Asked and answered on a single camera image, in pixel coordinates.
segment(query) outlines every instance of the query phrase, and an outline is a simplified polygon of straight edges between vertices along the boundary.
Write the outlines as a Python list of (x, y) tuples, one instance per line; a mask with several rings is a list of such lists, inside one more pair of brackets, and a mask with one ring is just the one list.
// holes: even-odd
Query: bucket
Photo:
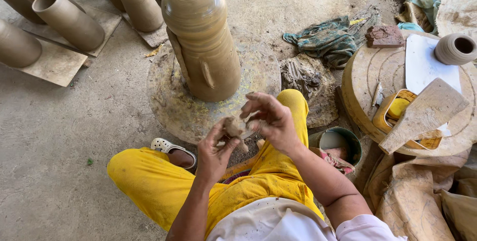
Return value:
[(361, 160), (361, 143), (356, 135), (346, 128), (332, 127), (308, 136), (308, 146), (320, 149), (345, 147), (346, 161), (356, 166)]

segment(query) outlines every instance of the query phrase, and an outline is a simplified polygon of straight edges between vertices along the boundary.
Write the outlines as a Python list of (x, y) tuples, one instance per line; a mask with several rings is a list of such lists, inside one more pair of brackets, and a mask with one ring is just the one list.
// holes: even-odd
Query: hand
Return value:
[(247, 128), (264, 135), (278, 151), (290, 155), (303, 145), (298, 139), (289, 107), (275, 97), (261, 92), (247, 94), (249, 101), (242, 107), (240, 118), (259, 111), (247, 121)]
[(212, 186), (225, 174), (232, 151), (239, 145), (240, 140), (235, 137), (228, 139), (223, 147), (217, 144), (225, 136), (225, 118), (216, 123), (206, 138), (198, 144), (198, 165), (196, 179)]

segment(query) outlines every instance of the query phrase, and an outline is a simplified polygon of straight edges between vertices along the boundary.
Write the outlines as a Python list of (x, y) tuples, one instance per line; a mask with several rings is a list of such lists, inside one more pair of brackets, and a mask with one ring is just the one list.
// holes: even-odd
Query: white shirt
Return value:
[(284, 198), (268, 197), (228, 214), (212, 229), (206, 241), (366, 241), (407, 240), (394, 237), (373, 215), (359, 215), (340, 224), (336, 237), (316, 213)]

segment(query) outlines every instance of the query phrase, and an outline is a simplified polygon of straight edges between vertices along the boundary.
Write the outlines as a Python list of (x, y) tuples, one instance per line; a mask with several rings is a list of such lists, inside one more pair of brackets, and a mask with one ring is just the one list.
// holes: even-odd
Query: yellow sponge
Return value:
[(404, 109), (406, 109), (409, 101), (405, 100), (404, 98), (396, 98), (391, 103), (391, 106), (388, 110), (388, 115), (392, 118), (399, 119), (401, 117), (401, 113)]

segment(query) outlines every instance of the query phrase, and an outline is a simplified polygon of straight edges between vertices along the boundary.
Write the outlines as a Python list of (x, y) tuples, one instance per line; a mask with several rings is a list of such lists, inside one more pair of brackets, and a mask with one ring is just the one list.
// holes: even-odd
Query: yellow pants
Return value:
[[(290, 108), (298, 138), (308, 146), (305, 98), (299, 91), (288, 89), (277, 99)], [(108, 164), (108, 174), (142, 212), (166, 231), (184, 204), (195, 178), (187, 170), (169, 163), (165, 153), (146, 147), (116, 154)], [(265, 197), (298, 201), (323, 218), (293, 161), (266, 141), (248, 176), (230, 184), (216, 183), (210, 191), (206, 237), (226, 215)]]

